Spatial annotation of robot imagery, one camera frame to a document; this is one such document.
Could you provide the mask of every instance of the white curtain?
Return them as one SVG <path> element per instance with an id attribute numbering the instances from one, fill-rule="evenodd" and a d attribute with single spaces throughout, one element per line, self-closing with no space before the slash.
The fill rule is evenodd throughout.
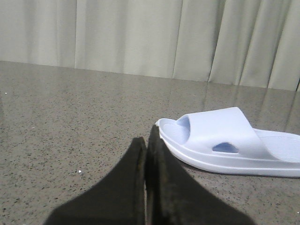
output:
<path id="1" fill-rule="evenodd" d="M 300 0 L 0 0 L 0 60 L 300 91 Z"/>

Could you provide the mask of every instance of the curtain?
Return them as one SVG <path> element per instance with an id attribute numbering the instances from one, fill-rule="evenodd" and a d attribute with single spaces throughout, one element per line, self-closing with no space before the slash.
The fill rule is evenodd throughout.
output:
<path id="1" fill-rule="evenodd" d="M 0 60 L 298 90 L 299 0 L 0 0 Z"/>

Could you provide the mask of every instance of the slide sandal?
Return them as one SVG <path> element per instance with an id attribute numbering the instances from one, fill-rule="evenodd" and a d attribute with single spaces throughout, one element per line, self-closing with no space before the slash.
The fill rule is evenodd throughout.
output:
<path id="1" fill-rule="evenodd" d="M 172 154 L 199 169 L 300 177 L 300 135 L 254 129 L 237 107 L 162 118 L 156 125 Z"/>

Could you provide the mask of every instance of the floor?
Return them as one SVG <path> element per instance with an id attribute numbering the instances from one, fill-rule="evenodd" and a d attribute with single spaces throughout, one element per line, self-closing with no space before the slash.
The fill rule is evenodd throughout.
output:
<path id="1" fill-rule="evenodd" d="M 300 135 L 300 92 L 0 62 L 2 225 L 42 224 L 159 118 L 231 106 L 255 128 Z M 182 166 L 258 225 L 300 224 L 300 179 Z"/>

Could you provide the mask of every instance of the speckled stone surface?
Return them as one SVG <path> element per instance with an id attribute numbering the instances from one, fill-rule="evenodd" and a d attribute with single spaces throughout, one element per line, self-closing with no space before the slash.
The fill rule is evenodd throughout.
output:
<path id="1" fill-rule="evenodd" d="M 133 137 L 147 139 L 159 118 L 231 106 L 255 128 L 300 135 L 300 92 L 0 62 L 1 224 L 42 224 L 104 177 Z M 300 224 L 300 179 L 182 165 L 257 224 Z"/>

